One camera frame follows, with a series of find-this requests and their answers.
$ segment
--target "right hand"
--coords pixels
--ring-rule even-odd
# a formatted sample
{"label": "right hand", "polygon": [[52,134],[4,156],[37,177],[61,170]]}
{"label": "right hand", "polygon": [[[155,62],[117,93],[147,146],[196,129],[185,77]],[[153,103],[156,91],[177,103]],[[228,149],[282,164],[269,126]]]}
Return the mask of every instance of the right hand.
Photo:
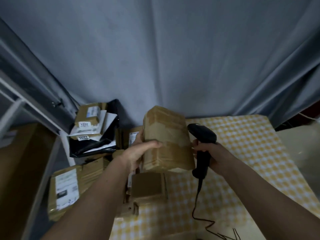
{"label": "right hand", "polygon": [[230,167],[239,161],[238,158],[218,142],[217,144],[201,143],[198,139],[195,139],[192,142],[192,147],[195,158],[197,158],[197,151],[208,151],[211,155],[210,168],[221,176],[224,176],[230,170]]}

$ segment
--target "black cable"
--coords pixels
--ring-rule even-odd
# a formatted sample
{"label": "black cable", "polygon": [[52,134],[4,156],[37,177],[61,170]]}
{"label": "black cable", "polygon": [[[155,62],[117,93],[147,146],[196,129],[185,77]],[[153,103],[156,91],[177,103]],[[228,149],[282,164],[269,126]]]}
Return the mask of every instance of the black cable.
{"label": "black cable", "polygon": [[233,233],[234,233],[234,236],[235,236],[235,239],[234,239],[234,238],[231,238],[231,237],[222,235],[222,234],[220,234],[220,233],[214,233],[214,232],[208,230],[209,227],[211,227],[211,226],[214,225],[215,221],[194,217],[194,213],[195,213],[195,210],[196,210],[196,207],[197,207],[198,195],[199,195],[200,190],[201,190],[201,187],[202,187],[202,181],[203,181],[202,179],[199,179],[199,181],[198,181],[198,190],[197,190],[197,195],[195,196],[194,208],[193,208],[193,211],[192,211],[192,218],[195,219],[195,220],[198,220],[198,221],[210,222],[210,224],[205,227],[206,231],[208,231],[208,232],[216,235],[217,237],[219,237],[219,238],[221,238],[221,239],[223,239],[223,240],[228,240],[228,239],[231,239],[231,240],[241,240],[241,238],[240,238],[240,236],[239,236],[239,234],[238,234],[238,232],[237,232],[237,230],[236,230],[235,228],[232,229],[232,230],[233,230]]}

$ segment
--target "cable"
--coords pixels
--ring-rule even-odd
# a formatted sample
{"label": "cable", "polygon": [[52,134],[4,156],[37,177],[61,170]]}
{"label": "cable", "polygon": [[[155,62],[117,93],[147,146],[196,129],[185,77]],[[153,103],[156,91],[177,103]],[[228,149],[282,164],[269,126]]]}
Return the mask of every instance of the cable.
{"label": "cable", "polygon": [[217,237],[219,237],[219,238],[221,238],[221,239],[223,239],[223,240],[228,240],[228,239],[231,239],[231,240],[241,240],[241,238],[240,238],[240,236],[239,236],[239,234],[238,234],[238,232],[237,232],[237,230],[236,230],[235,228],[232,229],[232,230],[233,230],[233,233],[234,233],[234,236],[235,236],[235,239],[234,239],[234,238],[231,238],[231,237],[222,235],[222,234],[220,234],[220,233],[214,233],[214,232],[208,230],[209,227],[211,227],[211,226],[214,225],[215,221],[194,217],[194,213],[195,213],[195,210],[196,210],[196,207],[197,207],[198,195],[199,195],[200,190],[201,190],[201,187],[202,187],[202,181],[203,181],[202,179],[199,179],[199,181],[198,181],[198,190],[197,190],[197,195],[195,196],[194,208],[193,208],[193,211],[192,211],[192,218],[195,219],[195,220],[198,220],[198,221],[210,222],[210,224],[205,227],[206,231],[208,231],[208,232],[216,235]]}
{"label": "cable", "polygon": [[306,115],[304,115],[303,113],[298,113],[298,114],[299,114],[299,115],[302,115],[303,117],[306,117],[306,118],[308,118],[308,119],[310,119],[310,120],[317,121],[317,119],[311,118],[311,117],[309,117],[309,116],[306,116]]}

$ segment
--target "hand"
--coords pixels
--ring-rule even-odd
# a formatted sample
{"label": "hand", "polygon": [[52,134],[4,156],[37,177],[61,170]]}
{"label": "hand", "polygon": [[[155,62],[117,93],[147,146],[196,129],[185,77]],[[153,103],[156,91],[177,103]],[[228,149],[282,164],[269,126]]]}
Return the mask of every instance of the hand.
{"label": "hand", "polygon": [[132,145],[126,149],[121,156],[119,156],[126,166],[130,169],[129,172],[132,172],[138,168],[142,155],[151,148],[160,148],[163,146],[163,143],[160,141],[152,140],[148,142],[142,142],[143,138],[143,129],[139,131],[136,136],[136,139]]}
{"label": "hand", "polygon": [[238,158],[220,143],[201,143],[198,139],[195,139],[192,142],[192,147],[194,149],[193,154],[195,158],[197,158],[197,151],[208,151],[211,155],[210,168],[221,176],[229,170],[230,166],[238,161]]}

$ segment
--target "black barcode scanner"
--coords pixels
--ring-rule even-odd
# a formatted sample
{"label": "black barcode scanner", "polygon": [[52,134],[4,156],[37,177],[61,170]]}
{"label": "black barcode scanner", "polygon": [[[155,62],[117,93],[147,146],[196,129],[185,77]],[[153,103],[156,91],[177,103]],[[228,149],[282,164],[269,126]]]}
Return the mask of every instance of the black barcode scanner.
{"label": "black barcode scanner", "polygon": [[[217,142],[217,135],[209,128],[200,124],[189,124],[188,131],[202,143]],[[197,152],[197,167],[192,170],[192,175],[199,179],[198,192],[201,190],[202,180],[206,177],[208,167],[210,165],[210,153],[198,151]]]}

